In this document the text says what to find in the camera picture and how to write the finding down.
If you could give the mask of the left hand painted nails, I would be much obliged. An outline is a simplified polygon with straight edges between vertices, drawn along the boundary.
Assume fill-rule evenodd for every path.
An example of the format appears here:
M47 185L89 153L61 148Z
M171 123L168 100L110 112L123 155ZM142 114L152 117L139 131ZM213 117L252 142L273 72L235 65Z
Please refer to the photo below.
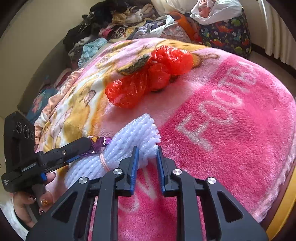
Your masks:
M28 213L27 206L37 202L41 207L39 208L39 213L47 212L53 205L53 195L51 192L46 191L40 198L25 193L25 192L15 192L13 194L13 205L15 214L19 222L27 229L31 229L35 222L32 220L30 214Z

